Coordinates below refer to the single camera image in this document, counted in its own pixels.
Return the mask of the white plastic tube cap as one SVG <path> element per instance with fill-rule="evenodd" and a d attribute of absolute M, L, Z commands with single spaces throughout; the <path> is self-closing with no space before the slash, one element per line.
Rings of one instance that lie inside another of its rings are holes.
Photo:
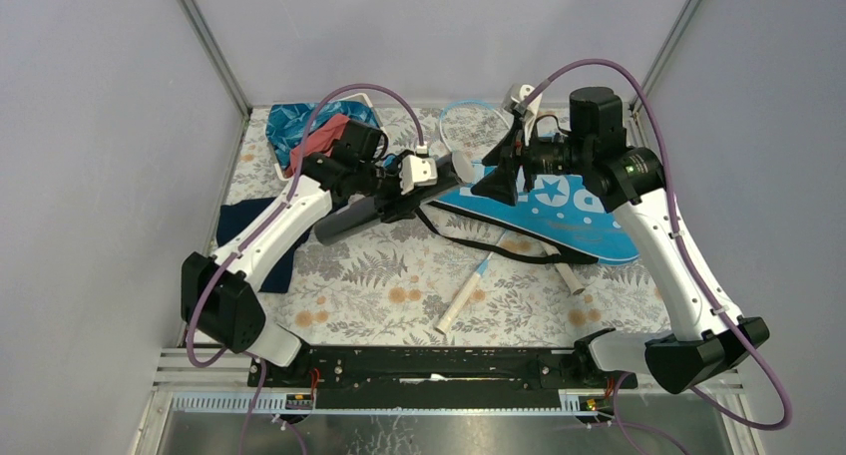
<path fill-rule="evenodd" d="M 475 181 L 475 169 L 467 155 L 460 151 L 453 151 L 450 157 L 454 173 L 458 180 L 463 185 L 473 184 Z"/>

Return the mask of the black shuttlecock tube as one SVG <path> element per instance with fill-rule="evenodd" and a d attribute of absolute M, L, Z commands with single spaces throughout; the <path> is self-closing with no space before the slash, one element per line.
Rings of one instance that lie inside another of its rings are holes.
<path fill-rule="evenodd" d="M 471 161 L 460 152 L 430 163 L 426 172 L 435 177 L 435 182 L 406 194 L 401 189 L 400 168 L 379 177 L 363 178 L 363 198 L 321 219 L 312 232 L 320 243 L 332 245 L 380 224 L 412 219 L 423 204 L 471 183 L 474 178 Z"/>

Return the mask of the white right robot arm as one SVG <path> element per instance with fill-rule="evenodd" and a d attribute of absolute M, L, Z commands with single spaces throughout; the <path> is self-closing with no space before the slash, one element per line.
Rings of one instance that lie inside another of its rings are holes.
<path fill-rule="evenodd" d="M 721 290 L 693 242 L 678 248 L 685 223 L 670 212 L 658 156 L 628 144 L 622 100 L 606 87 L 578 89 L 570 95 L 569 131 L 540 139 L 533 90 L 517 84 L 505 97 L 512 126 L 483 158 L 491 171 L 472 194 L 513 206 L 537 176 L 581 177 L 634 243 L 670 321 L 667 334 L 609 329 L 579 339 L 572 361 L 576 380 L 596 387 L 612 372 L 643 373 L 678 394 L 736 367 L 749 345 L 768 339 L 769 329 L 762 318 L 744 316 Z"/>

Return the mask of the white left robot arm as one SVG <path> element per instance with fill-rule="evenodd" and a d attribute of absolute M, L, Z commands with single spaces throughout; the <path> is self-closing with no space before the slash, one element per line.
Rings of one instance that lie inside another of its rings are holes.
<path fill-rule="evenodd" d="M 434 157 L 424 145 L 383 162 L 384 133 L 348 122 L 322 151 L 300 152 L 300 163 L 279 196 L 210 255 L 191 253 L 181 268 L 181 317 L 186 344 L 201 332 L 232 353 L 271 364 L 287 386 L 308 376 L 303 340 L 266 314 L 257 294 L 287 253 L 308 232 L 323 243 L 404 218 L 422 203 L 465 182 L 465 158 Z"/>

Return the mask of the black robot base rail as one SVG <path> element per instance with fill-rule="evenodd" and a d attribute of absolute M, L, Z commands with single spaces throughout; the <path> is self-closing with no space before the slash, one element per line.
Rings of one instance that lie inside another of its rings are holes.
<path fill-rule="evenodd" d="M 246 383 L 302 389 L 319 409 L 559 409 L 563 390 L 605 396 L 635 376 L 601 371 L 587 347 L 305 345 L 284 367 L 254 362 Z"/>

